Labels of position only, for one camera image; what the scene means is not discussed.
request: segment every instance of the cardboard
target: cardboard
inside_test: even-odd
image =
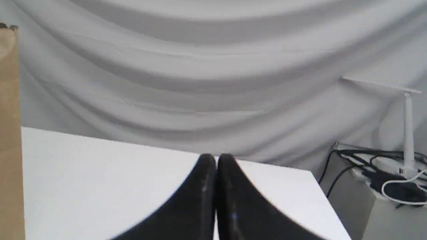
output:
[[[0,23],[0,240],[24,240],[17,27]]]

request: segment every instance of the white table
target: white table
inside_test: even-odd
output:
[[[27,240],[110,239],[160,207],[199,156],[30,128],[22,140]],[[294,221],[327,240],[350,239],[311,172],[239,164]]]

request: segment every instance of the draped cloth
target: draped cloth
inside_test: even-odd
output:
[[[24,126],[315,169],[337,140],[401,146],[402,94],[343,76],[427,90],[426,9],[426,0],[0,0],[0,20],[20,27]],[[413,97],[421,151],[426,100]]]

